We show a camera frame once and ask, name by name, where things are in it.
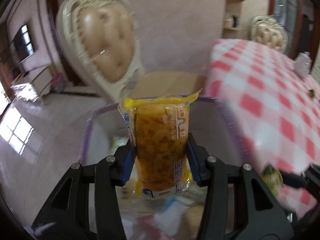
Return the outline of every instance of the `chair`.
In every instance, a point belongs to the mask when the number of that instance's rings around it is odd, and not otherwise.
[[[258,16],[252,22],[251,40],[283,53],[288,35],[273,16]]]
[[[145,74],[138,23],[127,0],[65,0],[56,26],[71,67],[107,101],[119,101]]]

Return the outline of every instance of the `tiled floor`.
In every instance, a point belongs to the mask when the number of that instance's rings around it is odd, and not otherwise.
[[[79,159],[87,119],[100,98],[49,94],[45,105],[14,101],[0,124],[2,196],[31,225],[65,171]]]

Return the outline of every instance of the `television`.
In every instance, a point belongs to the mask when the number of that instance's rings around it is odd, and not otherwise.
[[[24,24],[15,37],[13,38],[13,44],[18,54],[18,59],[20,63],[24,61],[27,57],[34,53],[33,46],[31,43],[28,27]]]

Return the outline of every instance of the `dining table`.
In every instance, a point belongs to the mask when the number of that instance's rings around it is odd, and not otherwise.
[[[219,39],[212,48],[204,93],[224,103],[258,173],[268,164],[295,174],[320,164],[320,85],[310,75],[299,78],[294,62],[254,41]],[[277,199],[298,218],[317,203],[289,186]]]

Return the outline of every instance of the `plastic bag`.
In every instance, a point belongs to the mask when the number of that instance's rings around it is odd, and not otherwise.
[[[159,198],[188,187],[192,178],[185,152],[189,105],[198,94],[138,100],[125,98],[119,105],[128,124],[130,140],[137,147],[137,194]]]

